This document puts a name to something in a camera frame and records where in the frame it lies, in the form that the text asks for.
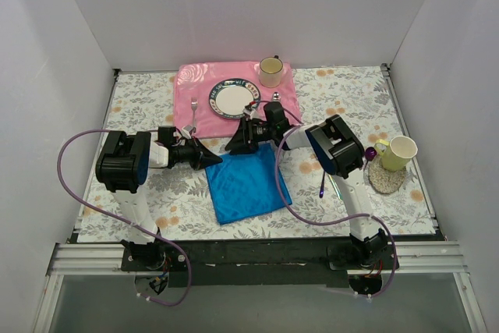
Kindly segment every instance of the silver fork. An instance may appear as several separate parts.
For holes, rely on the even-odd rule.
[[[197,110],[197,98],[190,98],[190,108],[193,110],[193,133],[196,132],[196,110]]]

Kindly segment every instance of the pink placemat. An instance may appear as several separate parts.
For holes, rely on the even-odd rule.
[[[295,84],[291,66],[284,64],[284,73],[281,84],[274,88],[267,88],[258,80],[259,62],[207,62],[181,66],[175,78],[174,123],[179,129],[190,125],[193,120],[193,111],[190,107],[191,97],[196,97],[196,136],[198,138],[218,138],[233,136],[239,125],[239,120],[223,119],[210,107],[208,97],[217,83],[231,78],[242,78],[257,85],[261,99],[269,101],[277,91],[281,95],[284,108],[294,113],[299,119],[298,99],[296,99]],[[258,113],[265,119],[264,103],[258,106]],[[286,114],[291,124],[297,124],[293,117]]]

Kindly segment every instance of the plate with dark patterned rim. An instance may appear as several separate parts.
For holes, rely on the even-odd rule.
[[[217,115],[225,119],[240,119],[244,116],[244,107],[260,98],[260,91],[254,83],[242,78],[231,78],[213,86],[209,102]]]

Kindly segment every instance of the floral tablecloth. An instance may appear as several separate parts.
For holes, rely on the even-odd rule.
[[[365,147],[378,138],[402,134],[388,85],[379,67],[331,67],[294,69],[296,93],[303,121],[318,122],[339,114]],[[120,74],[112,98],[107,129],[156,129],[173,123],[173,80],[175,73]],[[228,138],[203,140],[217,154],[224,153]],[[434,233],[434,226],[414,165],[409,164],[406,181],[396,193],[382,196],[365,181],[374,214],[385,220],[394,234]],[[319,198],[322,170],[310,148],[287,151],[281,171],[293,207],[303,217],[331,221],[346,216],[343,203],[327,181]],[[145,183],[150,212],[161,234],[173,240],[254,239],[317,236],[347,236],[349,224],[320,227],[302,223],[286,209],[228,225],[217,223],[207,177],[187,164],[173,169],[150,169]],[[120,214],[112,195],[95,175],[87,199]],[[84,208],[78,242],[117,242],[127,239],[130,228],[112,218]]]

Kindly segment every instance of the plate rim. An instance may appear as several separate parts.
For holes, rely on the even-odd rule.
[[[258,88],[258,86],[257,86],[255,83],[253,83],[253,82],[251,82],[250,80],[247,80],[247,79],[245,79],[245,78],[228,78],[228,79],[226,79],[226,80],[222,80],[222,81],[220,81],[220,82],[216,83],[215,85],[213,85],[213,87],[212,87],[212,88],[211,88],[211,90],[210,90],[210,93],[208,94],[208,104],[210,105],[210,108],[212,109],[212,111],[213,111],[215,114],[217,114],[218,116],[222,117],[223,119],[234,120],[234,119],[240,119],[240,118],[244,117],[244,113],[241,113],[241,115],[229,115],[229,114],[227,114],[227,113],[223,112],[223,111],[222,111],[220,108],[218,108],[218,106],[217,106],[217,109],[218,109],[220,112],[223,112],[223,114],[221,114],[221,113],[217,112],[217,111],[215,110],[215,108],[213,107],[213,105],[211,104],[211,101],[213,101],[213,102],[216,104],[216,99],[217,99],[218,94],[219,94],[222,90],[224,90],[226,87],[230,87],[230,86],[232,86],[232,85],[227,85],[226,87],[220,87],[220,88],[217,90],[217,92],[216,92],[216,94],[214,95],[214,97],[213,97],[213,98],[211,98],[211,95],[212,95],[212,93],[215,91],[215,88],[216,88],[219,84],[224,83],[224,82],[226,82],[226,81],[231,81],[231,80],[240,80],[240,81],[244,81],[244,83],[245,83],[244,85],[238,85],[237,83],[234,83],[234,84],[232,84],[232,85],[234,85],[234,86],[246,87],[246,84],[248,84],[248,83],[249,83],[249,84],[251,84],[251,85],[253,85],[253,86],[255,87],[255,89],[257,89],[257,93],[258,93],[258,97],[257,97],[257,98],[254,98],[254,100],[255,100],[255,101],[259,101],[259,100],[262,98],[262,93],[260,92],[260,89]]]

